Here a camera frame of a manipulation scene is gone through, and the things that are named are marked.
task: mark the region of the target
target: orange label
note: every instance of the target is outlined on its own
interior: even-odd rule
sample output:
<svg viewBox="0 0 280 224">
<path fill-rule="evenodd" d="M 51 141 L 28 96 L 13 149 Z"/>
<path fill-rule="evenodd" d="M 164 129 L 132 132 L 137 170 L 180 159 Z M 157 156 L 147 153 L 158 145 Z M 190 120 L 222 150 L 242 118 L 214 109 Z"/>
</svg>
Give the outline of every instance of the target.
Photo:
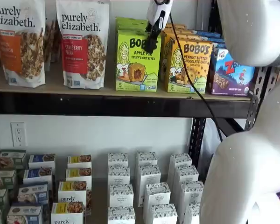
<svg viewBox="0 0 280 224">
<path fill-rule="evenodd" d="M 21 69 L 21 36 L 14 31 L 0 30 L 0 53 L 4 67 L 20 73 Z"/>
</svg>

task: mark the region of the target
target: black cable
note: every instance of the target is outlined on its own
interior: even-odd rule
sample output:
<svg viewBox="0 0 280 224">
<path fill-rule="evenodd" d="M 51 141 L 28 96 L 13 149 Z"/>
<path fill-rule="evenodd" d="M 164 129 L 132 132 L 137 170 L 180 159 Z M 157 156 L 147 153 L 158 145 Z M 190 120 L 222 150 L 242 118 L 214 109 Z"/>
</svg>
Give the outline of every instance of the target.
<svg viewBox="0 0 280 224">
<path fill-rule="evenodd" d="M 212 115 L 212 119 L 216 125 L 216 128 L 217 128 L 217 131 L 218 131 L 218 134 L 219 134 L 219 138 L 220 138 L 220 141 L 222 142 L 223 139 L 222 139 L 222 135 L 221 135 L 221 132 L 220 132 L 220 129 L 219 129 L 219 125 L 218 125 L 218 121 L 214 115 L 214 112 L 212 111 L 210 105 L 208 104 L 208 102 L 206 102 L 206 100 L 204 99 L 204 97 L 201 95 L 201 93 L 196 89 L 196 87 L 193 85 L 191 79 L 190 79 L 190 76 L 188 74 L 188 71 L 187 71 L 187 65 L 186 65 L 186 62 L 185 62 L 185 59 L 183 58 L 183 53 L 182 53 L 182 47 L 181 47 L 181 44 L 179 43 L 179 40 L 178 40 L 178 37 L 177 37 L 177 34 L 176 34 L 176 31 L 175 31 L 175 27 L 174 27 L 174 23 L 173 23 L 173 20 L 172 20 L 172 16 L 171 16 L 171 13 L 169 14 L 169 17 L 170 17 L 170 20 L 171 20 L 171 24 L 172 24 L 172 29 L 173 29 L 173 32 L 174 32 L 174 35 L 175 35 L 175 38 L 176 38 L 176 41 L 177 41 L 177 44 L 178 44 L 178 47 L 179 47 L 179 50 L 181 52 L 181 55 L 182 55 L 182 62 L 183 62 L 183 66 L 185 68 L 185 71 L 186 71 L 186 74 L 187 74 L 187 77 L 188 77 L 188 80 L 190 81 L 190 84 L 191 86 L 193 87 L 193 89 L 195 90 L 195 92 L 198 94 L 198 96 L 202 99 L 202 101 L 206 104 L 207 108 L 209 109 L 211 115 Z"/>
</svg>

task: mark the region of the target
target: electrical outlet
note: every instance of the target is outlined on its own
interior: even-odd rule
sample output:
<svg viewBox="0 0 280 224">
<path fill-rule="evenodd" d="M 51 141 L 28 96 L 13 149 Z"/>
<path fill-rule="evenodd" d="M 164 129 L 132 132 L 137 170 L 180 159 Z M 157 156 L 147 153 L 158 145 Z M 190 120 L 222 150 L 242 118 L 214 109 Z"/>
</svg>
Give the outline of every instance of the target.
<svg viewBox="0 0 280 224">
<path fill-rule="evenodd" d="M 11 132 L 13 136 L 14 147 L 25 147 L 26 146 L 26 129 L 25 123 L 10 123 Z"/>
</svg>

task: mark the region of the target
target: green box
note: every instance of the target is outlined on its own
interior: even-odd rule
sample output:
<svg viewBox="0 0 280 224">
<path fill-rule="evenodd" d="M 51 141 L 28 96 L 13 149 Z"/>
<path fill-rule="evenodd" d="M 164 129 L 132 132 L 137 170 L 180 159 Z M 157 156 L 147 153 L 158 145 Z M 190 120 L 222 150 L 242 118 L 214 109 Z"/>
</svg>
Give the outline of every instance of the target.
<svg viewBox="0 0 280 224">
<path fill-rule="evenodd" d="M 161 52 L 161 37 L 152 54 L 142 49 L 147 33 L 118 30 L 116 91 L 156 92 Z"/>
</svg>

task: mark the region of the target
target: purely elizabeth granola bag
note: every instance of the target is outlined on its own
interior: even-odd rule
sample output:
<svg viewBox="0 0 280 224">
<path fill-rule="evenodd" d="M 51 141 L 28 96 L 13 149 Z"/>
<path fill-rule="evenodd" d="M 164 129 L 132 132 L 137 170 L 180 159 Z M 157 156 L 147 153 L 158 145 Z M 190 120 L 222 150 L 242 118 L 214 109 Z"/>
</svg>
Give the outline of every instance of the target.
<svg viewBox="0 0 280 224">
<path fill-rule="evenodd" d="M 45 84 L 44 0 L 0 0 L 0 56 L 10 85 Z"/>
<path fill-rule="evenodd" d="M 62 34 L 64 85 L 99 89 L 104 86 L 109 4 L 90 0 L 56 0 Z"/>
</svg>

